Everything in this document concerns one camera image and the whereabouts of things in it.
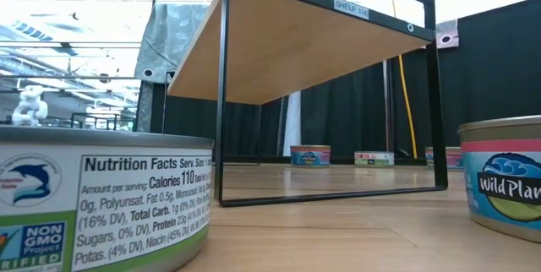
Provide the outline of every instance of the small can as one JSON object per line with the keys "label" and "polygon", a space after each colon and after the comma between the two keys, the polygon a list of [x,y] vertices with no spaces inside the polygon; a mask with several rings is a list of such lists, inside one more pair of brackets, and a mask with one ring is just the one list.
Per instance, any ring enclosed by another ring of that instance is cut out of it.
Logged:
{"label": "small can", "polygon": [[[424,150],[426,156],[426,166],[430,169],[434,168],[434,150],[432,147],[428,147]],[[449,170],[463,170],[464,165],[462,163],[462,151],[460,147],[446,147],[445,157],[447,159],[447,169]]]}
{"label": "small can", "polygon": [[291,164],[302,167],[328,167],[331,164],[329,145],[292,145]]}
{"label": "small can", "polygon": [[355,152],[356,166],[388,167],[395,165],[395,154],[392,152],[358,151]]}

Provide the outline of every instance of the non-gmo project logo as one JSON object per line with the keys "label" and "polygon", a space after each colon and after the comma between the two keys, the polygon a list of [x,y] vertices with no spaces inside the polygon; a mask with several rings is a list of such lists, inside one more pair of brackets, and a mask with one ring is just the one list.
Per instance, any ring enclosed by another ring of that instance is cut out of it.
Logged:
{"label": "non-gmo project logo", "polygon": [[478,173],[478,189],[511,220],[541,220],[541,164],[525,155],[492,156]]}
{"label": "non-gmo project logo", "polygon": [[62,264],[65,222],[0,227],[0,270]]}
{"label": "non-gmo project logo", "polygon": [[60,186],[60,167],[38,154],[18,155],[0,165],[0,200],[29,207],[49,199]]}
{"label": "non-gmo project logo", "polygon": [[317,161],[317,157],[312,152],[306,152],[301,156],[301,160],[306,164],[314,164]]}

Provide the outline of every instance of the nutrition facts label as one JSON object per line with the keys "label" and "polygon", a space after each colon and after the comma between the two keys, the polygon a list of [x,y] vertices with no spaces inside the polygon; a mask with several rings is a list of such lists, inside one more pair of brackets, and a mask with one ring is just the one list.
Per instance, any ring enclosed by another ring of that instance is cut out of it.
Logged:
{"label": "nutrition facts label", "polygon": [[210,156],[83,156],[72,270],[150,253],[209,223]]}

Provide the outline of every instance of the yellow pole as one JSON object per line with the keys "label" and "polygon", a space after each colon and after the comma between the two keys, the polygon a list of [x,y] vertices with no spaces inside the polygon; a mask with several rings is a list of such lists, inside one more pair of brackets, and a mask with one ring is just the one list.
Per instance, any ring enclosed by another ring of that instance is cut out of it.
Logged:
{"label": "yellow pole", "polygon": [[[395,0],[392,0],[392,11],[396,17]],[[398,55],[398,64],[400,66],[400,78],[402,80],[402,92],[404,93],[404,101],[406,103],[407,121],[409,122],[409,132],[412,135],[413,158],[417,159],[417,142],[415,141],[415,129],[413,128],[412,110],[409,106],[407,97],[406,79],[404,77],[404,63],[402,62],[402,54]]]}

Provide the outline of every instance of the dolphin logo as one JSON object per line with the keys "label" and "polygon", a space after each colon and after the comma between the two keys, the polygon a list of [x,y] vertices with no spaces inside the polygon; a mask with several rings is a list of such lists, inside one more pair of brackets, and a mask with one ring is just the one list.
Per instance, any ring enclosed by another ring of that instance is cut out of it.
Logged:
{"label": "dolphin logo", "polygon": [[14,194],[14,204],[23,199],[40,199],[51,193],[51,189],[49,188],[49,174],[44,169],[45,166],[47,165],[23,165],[17,166],[11,170],[18,172],[24,178],[32,176],[41,181],[41,185],[39,186],[20,188],[17,190]]}

